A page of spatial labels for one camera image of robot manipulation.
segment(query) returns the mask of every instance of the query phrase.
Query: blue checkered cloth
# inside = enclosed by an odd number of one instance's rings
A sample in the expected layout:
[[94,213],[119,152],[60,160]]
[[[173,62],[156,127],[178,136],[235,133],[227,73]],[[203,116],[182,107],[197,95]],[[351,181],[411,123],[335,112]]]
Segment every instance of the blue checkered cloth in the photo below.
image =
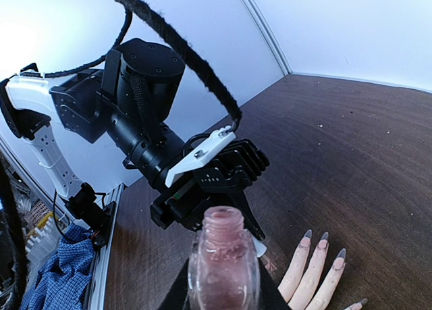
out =
[[90,264],[94,251],[91,233],[70,224],[59,248],[39,270],[35,286],[23,298],[21,310],[81,310],[82,295],[92,279]]

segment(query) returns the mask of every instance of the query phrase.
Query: white wall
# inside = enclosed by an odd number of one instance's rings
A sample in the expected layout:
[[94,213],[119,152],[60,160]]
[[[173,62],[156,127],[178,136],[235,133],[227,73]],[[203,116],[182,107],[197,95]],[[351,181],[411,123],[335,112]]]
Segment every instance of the white wall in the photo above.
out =
[[[194,49],[207,59],[240,103],[282,77],[270,50],[239,0],[146,0],[163,13]],[[106,53],[123,23],[124,9],[113,0],[0,0],[0,78],[35,61],[53,72],[76,67]],[[138,18],[126,40],[161,42]],[[169,126],[183,139],[226,115],[198,78],[187,70],[173,104]],[[104,135],[91,145],[77,134],[53,126],[57,142],[81,179],[97,191],[140,177],[126,171],[123,153]],[[26,170],[53,194],[36,157],[15,138],[0,117],[0,135]]]
[[431,0],[255,0],[294,73],[432,91]]

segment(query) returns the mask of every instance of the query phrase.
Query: bottle neck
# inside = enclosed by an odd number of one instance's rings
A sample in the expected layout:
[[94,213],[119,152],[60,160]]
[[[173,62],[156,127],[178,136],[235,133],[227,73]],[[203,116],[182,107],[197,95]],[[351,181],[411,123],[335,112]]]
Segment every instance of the bottle neck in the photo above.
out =
[[206,242],[214,247],[228,247],[243,235],[243,215],[233,207],[211,207],[204,213],[203,230]]

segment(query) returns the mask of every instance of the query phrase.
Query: wooden table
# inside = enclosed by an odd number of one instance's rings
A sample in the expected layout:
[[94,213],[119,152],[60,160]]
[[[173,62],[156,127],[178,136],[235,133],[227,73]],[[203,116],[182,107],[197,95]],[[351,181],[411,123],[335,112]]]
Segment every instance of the wooden table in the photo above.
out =
[[[280,281],[304,232],[328,230],[326,269],[348,250],[328,309],[432,309],[432,95],[363,82],[287,76],[243,106],[239,137],[271,166],[247,190]],[[121,198],[106,309],[156,309],[193,233],[163,231],[141,179]]]

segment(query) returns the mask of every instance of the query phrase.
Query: hand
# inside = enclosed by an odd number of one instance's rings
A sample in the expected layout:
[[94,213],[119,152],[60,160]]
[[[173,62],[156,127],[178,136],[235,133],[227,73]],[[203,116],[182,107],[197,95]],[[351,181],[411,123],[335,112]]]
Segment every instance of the hand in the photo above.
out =
[[[323,284],[314,296],[329,249],[329,233],[326,232],[321,237],[310,259],[308,269],[303,275],[311,247],[311,237],[312,230],[308,230],[300,241],[292,257],[291,264],[279,285],[279,291],[292,310],[326,309],[345,269],[346,250],[342,249],[333,262],[333,266],[325,277]],[[346,310],[360,310],[366,302],[367,299],[363,299],[349,306]]]

